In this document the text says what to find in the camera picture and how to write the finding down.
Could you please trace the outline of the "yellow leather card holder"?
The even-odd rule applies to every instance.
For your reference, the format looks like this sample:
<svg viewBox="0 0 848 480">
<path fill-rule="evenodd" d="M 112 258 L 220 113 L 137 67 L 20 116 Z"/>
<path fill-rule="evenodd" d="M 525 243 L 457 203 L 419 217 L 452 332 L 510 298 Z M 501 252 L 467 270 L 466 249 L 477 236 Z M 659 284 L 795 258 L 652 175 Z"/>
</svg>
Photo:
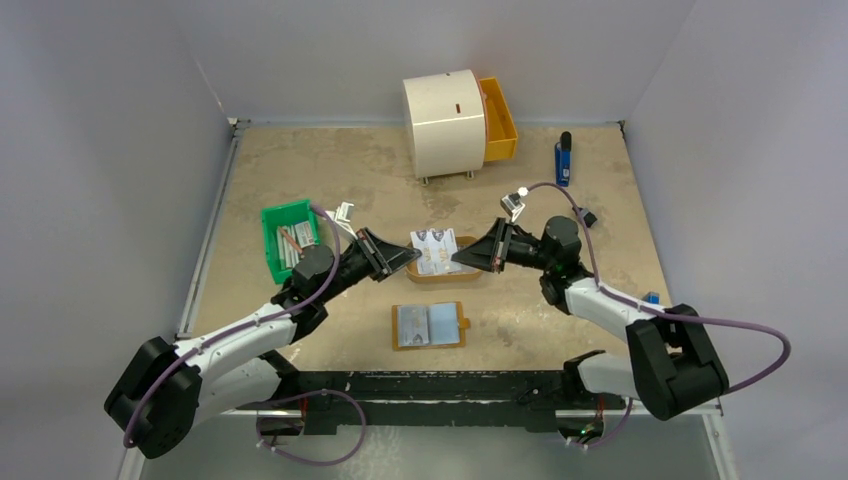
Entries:
<svg viewBox="0 0 848 480">
<path fill-rule="evenodd" d="M 391 310 L 392 348 L 395 351 L 461 348 L 466 345 L 466 333 L 471 323 L 465 317 L 460 302 L 424 305 L 428 308 L 430 341 L 428 345 L 412 347 L 402 347 L 398 344 L 397 309 L 399 306 L 402 305 L 393 305 Z"/>
</svg>

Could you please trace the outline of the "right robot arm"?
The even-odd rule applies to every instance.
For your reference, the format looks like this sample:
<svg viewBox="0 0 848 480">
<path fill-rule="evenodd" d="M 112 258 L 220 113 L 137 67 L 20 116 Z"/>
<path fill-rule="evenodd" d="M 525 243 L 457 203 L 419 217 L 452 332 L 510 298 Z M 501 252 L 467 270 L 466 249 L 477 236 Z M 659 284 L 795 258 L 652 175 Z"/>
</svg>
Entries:
<svg viewBox="0 0 848 480">
<path fill-rule="evenodd" d="M 640 401 L 668 420 L 729 391 L 729 378 L 697 312 L 680 304 L 662 310 L 607 287 L 580 260 L 577 223 L 550 218 L 536 238 L 504 218 L 452 261 L 499 273 L 508 264 L 540 271 L 541 293 L 557 310 L 587 320 L 627 345 L 627 357 L 603 351 L 573 360 L 561 392 L 576 407 L 600 393 Z"/>
</svg>

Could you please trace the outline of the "white credit card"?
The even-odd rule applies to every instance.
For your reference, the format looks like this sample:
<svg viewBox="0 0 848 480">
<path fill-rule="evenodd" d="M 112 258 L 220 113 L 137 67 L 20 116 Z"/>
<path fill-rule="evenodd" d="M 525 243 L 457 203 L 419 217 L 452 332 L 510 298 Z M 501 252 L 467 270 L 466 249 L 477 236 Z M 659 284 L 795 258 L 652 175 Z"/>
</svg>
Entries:
<svg viewBox="0 0 848 480">
<path fill-rule="evenodd" d="M 397 309 L 397 340 L 402 347 L 428 345 L 428 308 L 424 305 L 402 305 Z"/>
</svg>

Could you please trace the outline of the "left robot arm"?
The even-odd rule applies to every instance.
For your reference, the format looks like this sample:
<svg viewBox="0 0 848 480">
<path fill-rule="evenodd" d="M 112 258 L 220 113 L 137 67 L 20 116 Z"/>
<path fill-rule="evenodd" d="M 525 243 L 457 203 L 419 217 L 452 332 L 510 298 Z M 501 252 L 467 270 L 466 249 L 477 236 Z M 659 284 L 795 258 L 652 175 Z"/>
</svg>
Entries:
<svg viewBox="0 0 848 480">
<path fill-rule="evenodd" d="M 297 399 L 298 382 L 278 371 L 277 349 L 311 334 L 327 318 L 327 303 L 347 289 L 366 278 L 383 281 L 420 255 L 367 228 L 341 253 L 308 246 L 281 290 L 255 312 L 193 340 L 144 342 L 104 411 L 123 431 L 125 447 L 154 459 L 221 411 L 262 401 L 287 408 Z"/>
</svg>

